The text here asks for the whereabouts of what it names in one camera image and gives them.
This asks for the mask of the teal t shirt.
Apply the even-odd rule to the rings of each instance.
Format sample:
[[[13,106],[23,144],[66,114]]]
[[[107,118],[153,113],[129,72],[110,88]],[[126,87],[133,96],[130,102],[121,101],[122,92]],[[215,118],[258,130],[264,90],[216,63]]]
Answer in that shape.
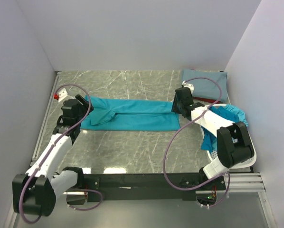
[[[172,102],[91,97],[94,110],[81,129],[92,131],[170,132],[180,129]]]

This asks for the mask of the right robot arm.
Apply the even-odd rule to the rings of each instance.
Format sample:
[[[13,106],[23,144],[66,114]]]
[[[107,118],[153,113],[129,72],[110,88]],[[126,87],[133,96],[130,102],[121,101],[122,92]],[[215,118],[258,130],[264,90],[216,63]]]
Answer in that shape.
[[[210,189],[215,184],[214,177],[255,158],[256,152],[246,124],[223,118],[210,110],[209,106],[194,103],[188,87],[175,90],[172,111],[194,121],[216,137],[217,156],[199,170],[201,188]]]

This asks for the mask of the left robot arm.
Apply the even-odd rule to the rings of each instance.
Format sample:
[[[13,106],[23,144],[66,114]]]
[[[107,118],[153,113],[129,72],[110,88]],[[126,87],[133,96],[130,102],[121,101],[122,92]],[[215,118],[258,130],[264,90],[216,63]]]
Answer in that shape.
[[[84,187],[81,168],[66,167],[56,177],[54,173],[79,136],[81,122],[93,109],[90,98],[81,95],[63,102],[47,147],[24,174],[17,174],[12,181],[14,212],[49,216],[60,195],[70,188],[79,191]]]

